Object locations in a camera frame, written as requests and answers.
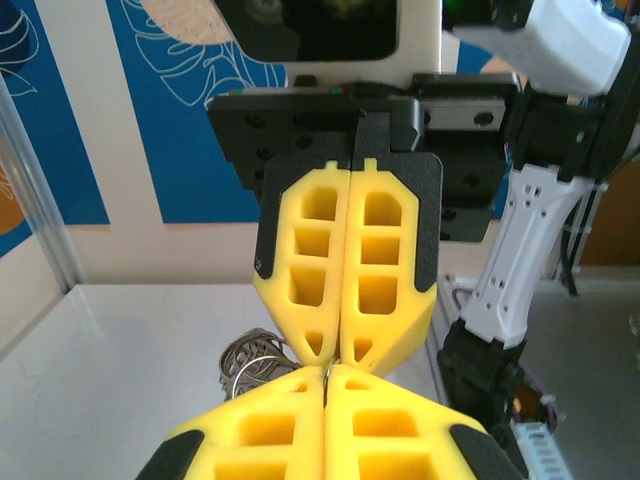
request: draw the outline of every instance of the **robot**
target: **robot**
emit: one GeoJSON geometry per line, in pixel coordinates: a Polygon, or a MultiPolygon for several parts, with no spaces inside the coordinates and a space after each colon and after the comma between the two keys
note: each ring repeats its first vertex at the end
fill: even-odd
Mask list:
{"type": "Polygon", "coordinates": [[[529,306],[567,216],[624,164],[640,110],[639,33],[588,0],[214,3],[245,53],[284,62],[292,83],[230,92],[207,114],[260,202],[254,284],[304,367],[177,429],[138,478],[213,469],[292,480],[305,468],[318,479],[528,478],[501,449],[515,442],[529,306]],[[439,53],[425,46],[440,44],[441,25],[525,73],[526,86],[437,73],[439,53]],[[438,354],[450,408],[427,404],[377,377],[424,345],[438,241],[482,239],[507,156],[497,239],[438,354]],[[293,417],[265,410],[288,401],[293,417]],[[255,431],[242,430],[255,409],[264,418],[249,415],[255,431]],[[306,418],[303,456],[324,463],[305,467],[275,447],[302,445],[294,417],[306,418]],[[380,449],[366,437],[381,437],[380,449]],[[409,442],[398,437],[429,444],[429,460],[398,452],[409,442]],[[231,446],[271,446],[281,461],[218,467],[205,444],[239,459],[231,446]]]}

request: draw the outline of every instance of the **black cable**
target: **black cable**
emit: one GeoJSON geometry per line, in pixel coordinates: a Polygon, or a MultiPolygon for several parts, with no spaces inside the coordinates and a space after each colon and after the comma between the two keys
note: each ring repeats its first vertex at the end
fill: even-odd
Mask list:
{"type": "Polygon", "coordinates": [[[564,228],[560,235],[560,265],[562,266],[562,277],[564,280],[564,286],[567,288],[571,297],[579,297],[578,288],[576,287],[576,281],[571,271],[569,264],[569,240],[571,239],[571,224],[575,219],[578,206],[576,205],[571,210],[571,213],[564,222],[564,228]]]}

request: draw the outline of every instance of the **leaf pattern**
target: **leaf pattern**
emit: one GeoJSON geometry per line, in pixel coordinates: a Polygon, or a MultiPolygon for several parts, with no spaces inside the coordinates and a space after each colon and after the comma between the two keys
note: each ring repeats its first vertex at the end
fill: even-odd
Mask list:
{"type": "Polygon", "coordinates": [[[7,176],[2,170],[0,170],[0,195],[4,196],[7,200],[15,200],[9,179],[7,179],[7,176]]]}
{"type": "Polygon", "coordinates": [[[40,40],[31,22],[23,12],[8,28],[0,30],[0,75],[7,79],[12,97],[38,93],[35,86],[17,71],[40,50],[40,40]]]}
{"type": "Polygon", "coordinates": [[[256,62],[235,42],[182,42],[156,25],[142,0],[120,1],[140,55],[171,96],[183,105],[204,105],[212,96],[232,89],[286,85],[282,65],[256,62]]]}

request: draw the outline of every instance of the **white wall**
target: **white wall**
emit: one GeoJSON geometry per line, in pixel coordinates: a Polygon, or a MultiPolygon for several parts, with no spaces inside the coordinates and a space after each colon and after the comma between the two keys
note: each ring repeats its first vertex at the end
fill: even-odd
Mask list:
{"type": "Polygon", "coordinates": [[[60,296],[33,235],[0,258],[0,352],[60,296]]]}

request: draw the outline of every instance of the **mounting hole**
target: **mounting hole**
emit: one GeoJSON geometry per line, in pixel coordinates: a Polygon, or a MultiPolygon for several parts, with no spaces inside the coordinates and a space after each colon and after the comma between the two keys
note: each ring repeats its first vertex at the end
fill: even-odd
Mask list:
{"type": "Polygon", "coordinates": [[[442,218],[442,220],[445,221],[450,221],[453,220],[454,218],[456,218],[457,213],[454,210],[450,210],[448,208],[445,208],[442,211],[442,215],[440,216],[442,218]]]}
{"type": "Polygon", "coordinates": [[[247,125],[253,128],[262,128],[266,125],[266,121],[262,115],[258,115],[257,113],[249,113],[245,117],[245,121],[247,125]]]}
{"type": "Polygon", "coordinates": [[[462,179],[462,184],[467,188],[475,188],[480,185],[480,177],[477,175],[467,175],[462,179]]]}
{"type": "Polygon", "coordinates": [[[259,148],[256,150],[256,155],[260,160],[267,162],[271,160],[275,153],[270,148],[259,148]]]}
{"type": "Polygon", "coordinates": [[[313,144],[313,138],[311,138],[311,135],[300,135],[298,138],[296,138],[293,144],[296,146],[296,148],[304,150],[305,148],[309,148],[313,144]]]}
{"type": "Polygon", "coordinates": [[[474,117],[473,123],[475,123],[478,127],[486,127],[487,125],[491,125],[493,123],[493,113],[480,112],[474,117]]]}
{"type": "Polygon", "coordinates": [[[294,113],[293,123],[299,127],[308,127],[311,124],[311,115],[305,112],[294,113]]]}

